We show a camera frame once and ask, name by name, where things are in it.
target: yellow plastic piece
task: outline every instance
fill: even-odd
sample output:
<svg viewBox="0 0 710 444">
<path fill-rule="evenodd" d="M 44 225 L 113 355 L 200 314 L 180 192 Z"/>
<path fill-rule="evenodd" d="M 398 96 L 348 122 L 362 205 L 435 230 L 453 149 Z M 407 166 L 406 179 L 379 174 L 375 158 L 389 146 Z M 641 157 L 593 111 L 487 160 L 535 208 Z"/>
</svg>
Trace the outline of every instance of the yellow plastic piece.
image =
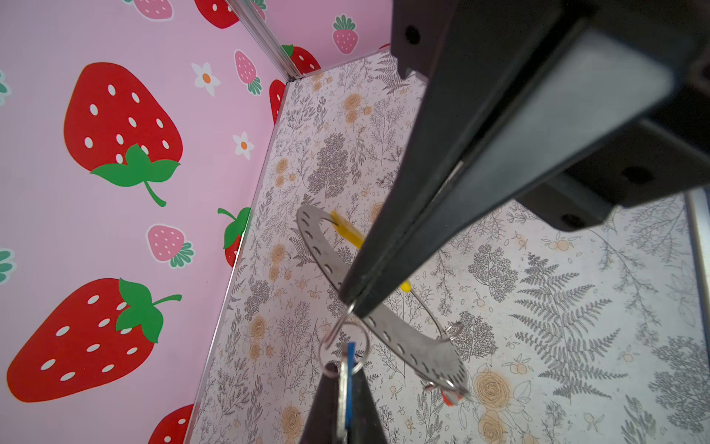
<svg viewBox="0 0 710 444">
<path fill-rule="evenodd" d="M 365 242 L 365 235 L 362 234 L 359 229 L 355 228 L 348 219 L 342 217 L 337 212 L 331 211 L 330 215 L 335 221 L 335 232 L 343 236 L 345 240 L 353 244 L 357 249 L 362 248 L 362 244 Z M 409 293 L 412 290 L 412 284 L 409 282 L 409 279 L 404 281 L 404 283 L 400 285 L 400 288 L 405 293 Z"/>
</svg>

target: strawberry print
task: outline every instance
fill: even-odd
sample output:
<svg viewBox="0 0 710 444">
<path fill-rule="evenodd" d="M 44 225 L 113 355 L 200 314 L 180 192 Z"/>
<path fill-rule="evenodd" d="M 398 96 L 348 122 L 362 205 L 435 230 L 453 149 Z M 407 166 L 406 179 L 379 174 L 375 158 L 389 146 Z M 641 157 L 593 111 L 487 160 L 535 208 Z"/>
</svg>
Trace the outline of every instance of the strawberry print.
<svg viewBox="0 0 710 444">
<path fill-rule="evenodd" d="M 273 123 L 276 123 L 278 110 L 281 109 L 281 99 L 283 99 L 283 93 L 285 91 L 286 85 L 284 85 L 284 83 L 280 80 L 274 80 L 268 88 L 268 97 L 271 101 L 271 115 L 273 116 Z"/>
<path fill-rule="evenodd" d="M 246 222 L 249 220 L 251 208 L 242 208 L 239 214 L 235 217 L 224 208 L 218 208 L 217 214 L 227 215 L 232 218 L 232 222 L 227 225 L 224 230 L 224 257 L 230 267 L 234 268 L 236 254 L 239 252 L 239 243 L 241 236 L 246 229 Z"/>
<path fill-rule="evenodd" d="M 256 13 L 259 14 L 261 20 L 266 21 L 266 14 L 264 13 L 264 11 L 266 11 L 266 4 L 264 0 L 251 0 L 251 5 L 256 10 Z"/>
<path fill-rule="evenodd" d="M 217 28 L 225 29 L 239 21 L 225 0 L 195 0 L 197 10 Z"/>
<path fill-rule="evenodd" d="M 92 63 L 69 101 L 64 140 L 75 161 L 119 187 L 165 182 L 180 165 L 182 139 L 143 83 L 126 68 Z"/>
<path fill-rule="evenodd" d="M 261 94 L 261 80 L 256 76 L 254 64 L 240 50 L 234 51 L 234 62 L 239 79 L 244 83 L 251 94 Z"/>
<path fill-rule="evenodd" d="M 10 281 L 10 275 L 17 265 L 12 260 L 15 257 L 15 252 L 10 249 L 0 249 L 0 285 Z"/>
<path fill-rule="evenodd" d="M 146 233 L 148 246 L 158 262 L 170 261 L 173 268 L 182 268 L 192 262 L 195 252 L 185 235 L 170 225 L 153 225 Z"/>
<path fill-rule="evenodd" d="M 173 19 L 173 5 L 168 0 L 124 0 L 124 3 L 132 3 L 150 21 Z"/>
<path fill-rule="evenodd" d="M 7 370 L 23 402 L 49 401 L 126 376 L 158 343 L 163 315 L 143 285 L 98 279 L 70 294 L 40 325 Z"/>
<path fill-rule="evenodd" d="M 301 74 L 308 74 L 320 69 L 315 57 L 305 49 L 294 45 L 282 45 L 282 48 Z"/>
<path fill-rule="evenodd" d="M 345 14 L 335 18 L 333 23 L 333 41 L 341 53 L 350 54 L 357 45 L 357 33 L 355 32 L 355 23 L 351 18 L 347 18 Z"/>
<path fill-rule="evenodd" d="M 5 97 L 12 94 L 10 86 L 7 84 L 5 74 L 0 70 L 0 107 L 5 103 Z"/>
<path fill-rule="evenodd" d="M 194 404 L 180 407 L 163 418 L 155 427 L 148 444 L 181 444 L 187 433 L 187 424 L 190 422 L 193 406 Z"/>
</svg>

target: metal tool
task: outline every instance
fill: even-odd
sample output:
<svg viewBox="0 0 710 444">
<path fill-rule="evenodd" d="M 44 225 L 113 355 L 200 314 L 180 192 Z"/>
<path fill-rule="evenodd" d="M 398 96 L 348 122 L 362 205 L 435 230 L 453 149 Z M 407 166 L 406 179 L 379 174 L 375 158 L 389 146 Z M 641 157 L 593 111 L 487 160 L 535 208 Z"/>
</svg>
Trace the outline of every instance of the metal tool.
<svg viewBox="0 0 710 444">
<path fill-rule="evenodd" d="M 311 205 L 303 205 L 296 214 L 296 223 L 308 251 L 333 288 L 339 290 L 348 267 L 330 246 L 320 228 L 320 220 L 337 224 L 335 219 Z M 325 344 L 329 337 L 337 334 L 344 323 L 342 320 L 347 319 L 349 312 L 350 309 L 347 309 L 341 315 L 329 336 L 323 339 Z M 399 318 L 384 304 L 377 306 L 362 320 L 375 336 L 423 379 L 455 391 L 460 396 L 469 395 L 466 366 L 457 354 L 455 346 L 446 336 L 445 330 L 442 331 L 442 338 L 439 340 L 427 337 Z"/>
</svg>

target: strawberry wallpaper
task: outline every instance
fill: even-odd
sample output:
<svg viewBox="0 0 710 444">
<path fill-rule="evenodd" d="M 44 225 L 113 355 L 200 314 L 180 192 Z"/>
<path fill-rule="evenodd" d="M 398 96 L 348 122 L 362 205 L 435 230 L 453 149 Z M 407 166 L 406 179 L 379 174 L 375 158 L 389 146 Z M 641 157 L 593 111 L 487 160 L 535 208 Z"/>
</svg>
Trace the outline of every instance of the strawberry wallpaper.
<svg viewBox="0 0 710 444">
<path fill-rule="evenodd" d="M 284 79 L 224 0 L 37 6 L 0 6 L 3 441 L 181 443 Z"/>
<path fill-rule="evenodd" d="M 303 74 L 330 69 L 390 43 L 392 2 L 260 0 L 266 25 Z"/>
</svg>

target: black plastic part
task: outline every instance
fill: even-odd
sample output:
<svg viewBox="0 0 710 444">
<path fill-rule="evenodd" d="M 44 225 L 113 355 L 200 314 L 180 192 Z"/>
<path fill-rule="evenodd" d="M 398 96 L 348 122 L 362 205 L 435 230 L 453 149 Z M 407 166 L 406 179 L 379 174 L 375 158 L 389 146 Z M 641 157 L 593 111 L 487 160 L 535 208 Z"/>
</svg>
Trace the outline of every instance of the black plastic part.
<svg viewBox="0 0 710 444">
<path fill-rule="evenodd" d="M 326 364 L 337 372 L 332 362 Z M 348 434 L 349 444 L 387 444 L 375 402 L 367 384 L 365 371 L 353 375 L 353 417 Z M 335 416 L 338 401 L 338 381 L 323 375 L 313 398 L 300 444 L 330 444 L 334 442 Z"/>
</svg>

